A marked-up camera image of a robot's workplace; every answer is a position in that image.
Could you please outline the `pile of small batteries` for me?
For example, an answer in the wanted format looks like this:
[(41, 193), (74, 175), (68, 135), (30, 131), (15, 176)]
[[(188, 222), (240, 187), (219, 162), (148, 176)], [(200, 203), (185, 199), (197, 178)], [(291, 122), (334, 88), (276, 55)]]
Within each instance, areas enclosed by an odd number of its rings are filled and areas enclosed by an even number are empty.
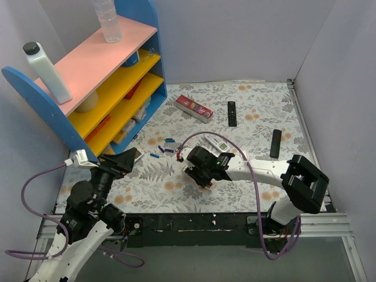
[[(172, 139), (172, 138), (166, 138), (166, 139), (164, 139), (164, 141), (165, 141), (166, 143), (174, 143), (174, 142), (175, 142), (175, 140)], [(160, 150), (162, 153), (166, 153), (166, 152), (168, 152), (168, 153), (174, 153), (174, 149), (171, 149), (171, 148), (161, 147), (161, 145), (158, 145), (158, 148), (159, 148), (159, 150)], [(151, 155), (152, 157), (155, 157), (155, 158), (159, 158), (159, 157), (160, 157), (160, 156), (159, 156), (158, 154), (156, 154), (156, 153), (150, 153), (150, 155)]]

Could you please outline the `black remote control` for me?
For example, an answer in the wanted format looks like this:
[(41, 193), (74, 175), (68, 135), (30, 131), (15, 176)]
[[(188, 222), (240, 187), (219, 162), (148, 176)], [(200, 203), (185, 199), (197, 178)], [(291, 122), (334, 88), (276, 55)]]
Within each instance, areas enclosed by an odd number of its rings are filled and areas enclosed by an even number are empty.
[(270, 146), (270, 157), (278, 159), (280, 155), (282, 131), (278, 129), (273, 130)]

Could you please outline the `slim white remote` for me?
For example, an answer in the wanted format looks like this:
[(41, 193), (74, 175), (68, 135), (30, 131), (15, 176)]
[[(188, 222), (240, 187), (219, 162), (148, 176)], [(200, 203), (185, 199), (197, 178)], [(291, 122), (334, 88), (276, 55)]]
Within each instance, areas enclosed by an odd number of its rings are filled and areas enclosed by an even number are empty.
[(193, 168), (189, 168), (187, 167), (184, 172), (190, 177), (192, 178), (195, 183), (202, 187), (202, 188), (205, 188), (205, 185), (208, 184), (208, 183), (211, 183), (211, 178), (209, 178), (208, 176), (204, 175), (204, 173), (197, 167), (193, 167)]

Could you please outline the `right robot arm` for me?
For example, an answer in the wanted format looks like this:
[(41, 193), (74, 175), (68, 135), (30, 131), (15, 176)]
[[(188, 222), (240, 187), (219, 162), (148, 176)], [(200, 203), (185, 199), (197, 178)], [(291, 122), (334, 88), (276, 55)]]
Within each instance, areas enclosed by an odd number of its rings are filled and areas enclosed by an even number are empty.
[(247, 162), (233, 153), (216, 156), (196, 146), (183, 149), (179, 160), (187, 166), (184, 172), (202, 188), (213, 180), (244, 180), (284, 189), (287, 195), (273, 203), (261, 220), (263, 229), (275, 234), (302, 213), (319, 213), (329, 184), (329, 178), (302, 155), (294, 155), (291, 160)]

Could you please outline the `small white display remote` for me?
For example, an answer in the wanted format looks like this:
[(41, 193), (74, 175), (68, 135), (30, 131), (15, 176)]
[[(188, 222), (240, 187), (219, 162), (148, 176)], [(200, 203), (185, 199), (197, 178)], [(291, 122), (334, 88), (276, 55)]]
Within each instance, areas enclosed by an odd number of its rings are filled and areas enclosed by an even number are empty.
[(136, 154), (135, 154), (135, 163), (142, 158), (144, 155), (144, 151), (142, 149), (136, 149)]

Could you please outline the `white ac remote upper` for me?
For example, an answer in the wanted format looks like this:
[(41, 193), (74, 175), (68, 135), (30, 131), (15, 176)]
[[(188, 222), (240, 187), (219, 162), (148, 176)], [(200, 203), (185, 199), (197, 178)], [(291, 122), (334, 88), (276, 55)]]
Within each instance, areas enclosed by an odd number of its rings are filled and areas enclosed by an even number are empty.
[(229, 144), (216, 135), (206, 133), (204, 134), (204, 138), (221, 153), (227, 153), (230, 150)]

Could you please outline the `black tv remote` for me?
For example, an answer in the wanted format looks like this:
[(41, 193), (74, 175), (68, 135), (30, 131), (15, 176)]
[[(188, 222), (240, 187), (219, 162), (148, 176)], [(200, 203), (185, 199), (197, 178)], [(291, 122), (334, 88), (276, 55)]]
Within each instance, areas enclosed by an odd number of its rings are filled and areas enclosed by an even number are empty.
[(228, 125), (229, 127), (237, 126), (237, 115), (236, 115), (236, 103), (235, 101), (227, 102), (227, 115), (228, 115)]

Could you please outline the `orange box on shelf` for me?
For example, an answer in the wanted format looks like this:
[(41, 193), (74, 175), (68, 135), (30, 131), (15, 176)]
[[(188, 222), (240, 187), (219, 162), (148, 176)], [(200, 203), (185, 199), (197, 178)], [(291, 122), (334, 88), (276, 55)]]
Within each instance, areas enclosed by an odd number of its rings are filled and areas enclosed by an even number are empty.
[(85, 142), (89, 143), (110, 120), (110, 115), (106, 115), (105, 118), (87, 135)]

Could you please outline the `white packets on shelf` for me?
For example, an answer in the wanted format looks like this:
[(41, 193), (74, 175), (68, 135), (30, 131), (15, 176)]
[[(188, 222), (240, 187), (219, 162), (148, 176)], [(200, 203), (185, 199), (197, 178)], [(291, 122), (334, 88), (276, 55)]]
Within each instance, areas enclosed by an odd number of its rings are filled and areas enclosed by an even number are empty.
[(146, 117), (146, 109), (142, 106), (124, 125), (124, 127), (120, 130), (120, 132), (115, 136), (113, 142), (116, 144), (120, 144), (123, 139), (130, 133), (130, 131), (136, 126), (136, 123), (141, 122)]

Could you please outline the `red toothpaste box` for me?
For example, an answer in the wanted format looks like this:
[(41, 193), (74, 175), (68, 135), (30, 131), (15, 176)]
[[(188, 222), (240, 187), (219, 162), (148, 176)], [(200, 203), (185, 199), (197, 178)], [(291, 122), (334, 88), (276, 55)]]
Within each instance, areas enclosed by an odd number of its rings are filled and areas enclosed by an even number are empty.
[(204, 123), (208, 123), (213, 116), (212, 110), (206, 108), (205, 106), (202, 106), (201, 104), (183, 95), (180, 95), (174, 101), (174, 105), (178, 109), (188, 113), (189, 115), (195, 117), (196, 119)]

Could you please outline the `beige cylinder on shelf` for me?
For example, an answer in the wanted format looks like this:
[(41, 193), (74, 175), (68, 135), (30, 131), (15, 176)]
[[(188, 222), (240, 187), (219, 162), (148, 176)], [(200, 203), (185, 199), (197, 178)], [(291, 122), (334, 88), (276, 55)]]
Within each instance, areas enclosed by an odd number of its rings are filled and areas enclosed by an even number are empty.
[(93, 91), (76, 109), (77, 113), (86, 113), (96, 107), (99, 101), (99, 95), (96, 91)]

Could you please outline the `blue pink yellow shelf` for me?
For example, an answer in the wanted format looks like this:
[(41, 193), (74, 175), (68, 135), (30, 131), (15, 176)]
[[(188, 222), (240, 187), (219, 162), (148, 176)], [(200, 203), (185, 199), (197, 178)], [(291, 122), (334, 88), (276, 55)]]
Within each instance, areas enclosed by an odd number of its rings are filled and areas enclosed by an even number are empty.
[[(107, 43), (98, 30), (55, 65), (72, 100), (59, 105), (40, 79), (29, 79), (10, 66), (2, 70), (8, 83), (69, 150), (85, 149), (94, 162), (142, 106), (146, 106), (146, 117), (150, 118), (167, 96), (153, 2), (116, 1), (115, 7), (121, 41)], [(136, 51), (139, 62), (121, 67)], [(99, 95), (96, 107), (86, 113), (75, 112), (93, 91)], [(111, 120), (86, 143), (87, 135), (106, 115)]]

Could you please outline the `white bottle black cap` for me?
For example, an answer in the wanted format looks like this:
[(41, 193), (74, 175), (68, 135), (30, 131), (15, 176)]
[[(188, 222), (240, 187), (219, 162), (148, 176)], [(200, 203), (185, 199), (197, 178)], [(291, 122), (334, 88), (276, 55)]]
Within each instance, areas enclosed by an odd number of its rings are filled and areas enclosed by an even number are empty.
[(63, 104), (72, 100), (72, 94), (63, 82), (60, 74), (58, 74), (41, 44), (38, 42), (27, 42), (22, 49), (26, 54), (30, 66), (38, 74), (39, 78), (48, 88), (56, 101), (59, 104)]

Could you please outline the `clear plastic water bottle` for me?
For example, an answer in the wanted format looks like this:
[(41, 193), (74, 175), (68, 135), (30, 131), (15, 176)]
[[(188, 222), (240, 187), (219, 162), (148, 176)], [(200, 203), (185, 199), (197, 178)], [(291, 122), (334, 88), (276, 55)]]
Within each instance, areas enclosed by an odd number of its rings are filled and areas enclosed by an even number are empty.
[(93, 0), (92, 3), (106, 42), (116, 43), (121, 41), (122, 31), (114, 0)]

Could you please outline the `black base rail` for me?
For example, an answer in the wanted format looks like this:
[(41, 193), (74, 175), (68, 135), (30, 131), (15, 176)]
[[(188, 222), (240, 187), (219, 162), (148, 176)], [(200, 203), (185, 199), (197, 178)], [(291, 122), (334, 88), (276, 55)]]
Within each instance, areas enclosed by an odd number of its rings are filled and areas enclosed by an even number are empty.
[(110, 235), (121, 250), (126, 247), (244, 246), (278, 254), (290, 251), (301, 233), (292, 219), (285, 227), (266, 213), (131, 213), (122, 231)]

